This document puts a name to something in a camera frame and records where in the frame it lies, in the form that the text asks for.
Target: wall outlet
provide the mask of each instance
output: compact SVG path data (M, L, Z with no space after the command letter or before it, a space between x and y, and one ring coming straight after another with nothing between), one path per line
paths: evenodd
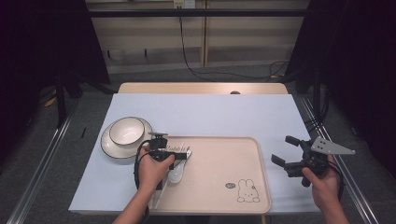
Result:
M184 0L184 8L195 8L195 0Z
M184 0L174 0L174 8L184 8Z

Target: wooden desk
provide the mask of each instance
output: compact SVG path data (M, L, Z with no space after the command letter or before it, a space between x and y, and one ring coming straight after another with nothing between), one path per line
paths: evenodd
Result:
M288 94L280 83L127 82L119 93Z

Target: serving tray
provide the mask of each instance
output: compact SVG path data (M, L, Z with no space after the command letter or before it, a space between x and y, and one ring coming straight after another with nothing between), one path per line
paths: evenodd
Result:
M163 180L150 212L264 214L271 207L260 147L250 137L166 136L168 148L192 151L181 181Z

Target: floor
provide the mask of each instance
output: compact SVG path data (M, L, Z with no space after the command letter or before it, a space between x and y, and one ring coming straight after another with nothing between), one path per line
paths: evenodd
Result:
M269 65L244 65L213 67L198 69L199 71L216 71L221 73L241 73L252 77L267 77ZM201 75L215 81L223 82L263 82L268 78L236 77L225 74ZM125 81L204 81L191 74L188 69L135 72L133 74L112 75L112 84L107 85L117 90ZM86 84L81 84L84 94L80 99L67 99L67 104L77 102L73 122L64 134L64 139L54 153L49 170L44 173L45 179L40 183L30 210L22 216L20 223L109 223L114 216L81 216L67 211L74 192L82 175L85 164L90 157L92 145L96 141L101 122L111 102L111 95L97 91ZM288 91L293 94L304 120L304 107L301 97L312 97L310 90L307 95L298 94L294 83L287 84ZM337 103L331 99L329 112L324 121L325 128L335 143L353 148L357 155L343 157L347 168L353 174L362 194L365 196L378 218L377 223L392 223L396 215L396 181L372 156L370 149L355 132L353 125L344 116ZM57 107L39 105L33 122L21 136L20 142L14 147L12 155L2 164L0 175L0 223L6 223L12 211L29 185L32 176L54 136L57 125ZM318 135L315 130L312 137ZM347 189L342 204L351 223L365 223L349 197ZM290 214L287 216L267 216L267 223L323 223L321 214Z

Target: power cord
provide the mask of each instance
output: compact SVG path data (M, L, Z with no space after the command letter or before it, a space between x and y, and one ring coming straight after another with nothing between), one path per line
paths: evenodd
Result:
M272 67L273 67L275 64L277 64L277 63L282 63L282 65L273 73ZM283 68L286 64L288 64L288 63L289 63L289 61L278 61L278 62L271 63L271 64L270 64L270 67L269 67L270 76L276 76L276 74L277 74L278 72L280 72L280 70L282 70L282 68Z
M136 184L136 188L139 189L139 164L142 161L143 157L147 156L149 153L143 154L141 157L140 150L142 149L143 145L149 143L149 140L143 141L140 146L137 148L136 156L134 157L134 183ZM149 220L149 206L146 207L145 213L142 218L142 223L146 223Z
M320 109L319 118L309 119L304 122L305 125L307 125L307 128L310 127L310 125L314 125L311 129L308 130L309 133L311 133L312 131L314 131L316 128L318 128L320 125L323 124L323 121L326 119L327 112L329 111L329 104L330 104L330 92L326 90L324 103L322 108Z
M186 50L185 50L185 45L184 45L183 20L181 19L181 17L179 17L178 20L179 20L179 23L180 23L180 35L181 35L181 44L182 44L182 49L183 49L184 63L186 64L187 68L191 71L191 73L192 73L194 76L196 76L196 77L198 77L198 78L201 78L201 79L204 79L204 80L206 80L206 81L210 81L210 82L216 82L216 80L213 80L213 79L210 79L210 78L207 78L207 77L201 77L201 76L199 76L199 75L221 74L221 75L230 75L230 76L235 76L235 77L246 77L246 78L252 78L252 79L263 79L263 78L267 78L267 79L265 80L265 82L268 82L269 79L271 78L271 76L272 76L272 75L271 75L271 72L270 72L270 75L269 75L269 76L263 76L263 77L250 77L250 76L244 76L244 75L236 74L236 73L226 73L226 72L198 72L198 71L195 71L195 70L191 69L190 66L189 66L189 63L188 63L188 61L187 61Z
M339 183L339 186L338 186L338 201L341 202L341 198L343 196L344 186L345 186L344 175L341 172L341 169L340 169L340 167L337 164L335 164L332 161L328 161L328 163L329 163L329 167L338 174L338 177L339 177L339 180L340 180L340 183Z

